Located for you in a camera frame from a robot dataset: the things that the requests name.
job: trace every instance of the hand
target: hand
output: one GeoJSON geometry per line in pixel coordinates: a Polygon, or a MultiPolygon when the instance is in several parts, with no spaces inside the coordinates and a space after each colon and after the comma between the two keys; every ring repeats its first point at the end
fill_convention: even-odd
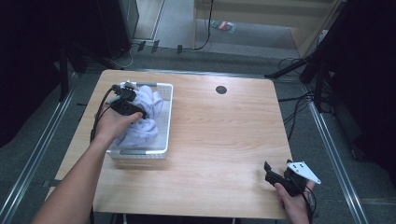
{"type": "Polygon", "coordinates": [[[106,143],[113,142],[114,139],[125,133],[131,123],[143,117],[143,114],[140,112],[136,112],[130,116],[123,116],[106,105],[100,114],[102,117],[99,119],[96,127],[94,139],[99,138],[106,143]]]}
{"type": "MultiPolygon", "coordinates": [[[[315,183],[308,181],[306,184],[311,190],[314,188],[315,183]]],[[[286,216],[288,220],[293,224],[308,224],[308,211],[306,208],[306,203],[302,195],[291,197],[288,192],[279,183],[275,183],[275,188],[280,196],[282,207],[286,210],[286,216]]]]}

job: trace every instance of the white cloth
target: white cloth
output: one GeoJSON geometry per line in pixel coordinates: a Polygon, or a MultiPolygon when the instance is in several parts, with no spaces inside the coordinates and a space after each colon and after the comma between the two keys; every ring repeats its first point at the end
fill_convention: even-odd
{"type": "Polygon", "coordinates": [[[157,91],[153,92],[149,86],[142,86],[135,92],[136,97],[132,104],[147,113],[146,119],[131,124],[123,136],[114,140],[113,144],[118,147],[145,147],[158,136],[155,119],[163,109],[163,98],[157,91]]]}

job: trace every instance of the plastic container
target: plastic container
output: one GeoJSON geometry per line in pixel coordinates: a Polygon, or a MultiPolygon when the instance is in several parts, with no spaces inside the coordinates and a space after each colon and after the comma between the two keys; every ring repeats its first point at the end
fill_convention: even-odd
{"type": "Polygon", "coordinates": [[[140,86],[150,86],[163,98],[163,109],[155,120],[158,136],[147,147],[118,147],[112,144],[106,154],[112,159],[155,159],[164,160],[168,153],[169,128],[172,114],[173,85],[168,83],[132,82],[140,86]]]}

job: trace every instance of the forearm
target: forearm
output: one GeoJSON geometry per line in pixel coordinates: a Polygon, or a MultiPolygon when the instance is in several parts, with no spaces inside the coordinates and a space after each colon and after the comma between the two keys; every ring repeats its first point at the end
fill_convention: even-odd
{"type": "Polygon", "coordinates": [[[108,140],[93,140],[45,201],[33,223],[86,223],[109,144],[108,140]]]}

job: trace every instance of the human arm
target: human arm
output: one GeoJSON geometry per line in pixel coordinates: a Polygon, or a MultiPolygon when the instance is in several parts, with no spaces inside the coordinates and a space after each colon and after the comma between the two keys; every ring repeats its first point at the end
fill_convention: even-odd
{"type": "Polygon", "coordinates": [[[32,223],[86,223],[88,220],[106,149],[129,124],[142,118],[141,113],[122,116],[111,108],[104,111],[87,150],[44,202],[32,223]]]}
{"type": "MultiPolygon", "coordinates": [[[[313,189],[315,183],[308,181],[306,186],[313,189]]],[[[292,224],[309,224],[308,211],[305,200],[302,195],[291,197],[288,192],[279,183],[275,183],[275,188],[280,196],[283,208],[286,211],[286,216],[292,224]]]]}

